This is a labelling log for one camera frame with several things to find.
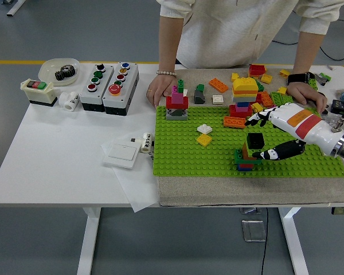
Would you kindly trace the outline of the person's right hand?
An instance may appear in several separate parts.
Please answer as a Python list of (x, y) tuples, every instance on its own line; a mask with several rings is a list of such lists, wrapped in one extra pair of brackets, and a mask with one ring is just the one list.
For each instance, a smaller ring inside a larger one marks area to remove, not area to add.
[(146, 97), (153, 107), (157, 107), (163, 96), (169, 96), (171, 89), (177, 85), (177, 79), (174, 76), (157, 75), (147, 88)]

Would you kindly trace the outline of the person's left hand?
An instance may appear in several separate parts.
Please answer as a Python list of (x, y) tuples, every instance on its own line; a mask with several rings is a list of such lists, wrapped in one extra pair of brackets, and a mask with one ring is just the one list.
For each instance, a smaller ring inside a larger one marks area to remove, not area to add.
[(327, 104), (326, 96), (320, 94), (309, 84), (303, 82), (292, 82), (287, 85), (287, 92), (302, 105), (307, 104), (307, 100), (315, 102), (317, 112), (322, 113)]

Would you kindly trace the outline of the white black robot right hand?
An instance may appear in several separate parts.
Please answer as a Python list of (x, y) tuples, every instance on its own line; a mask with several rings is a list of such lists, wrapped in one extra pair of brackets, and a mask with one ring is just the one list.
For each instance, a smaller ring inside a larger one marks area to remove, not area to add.
[(315, 144), (327, 156), (344, 158), (344, 130), (334, 131), (331, 126), (317, 115), (295, 103), (265, 109), (254, 114), (245, 123), (264, 126), (267, 121), (294, 137), (294, 140), (274, 146), (270, 150), (254, 152), (254, 158), (283, 160), (300, 155), (306, 144)]

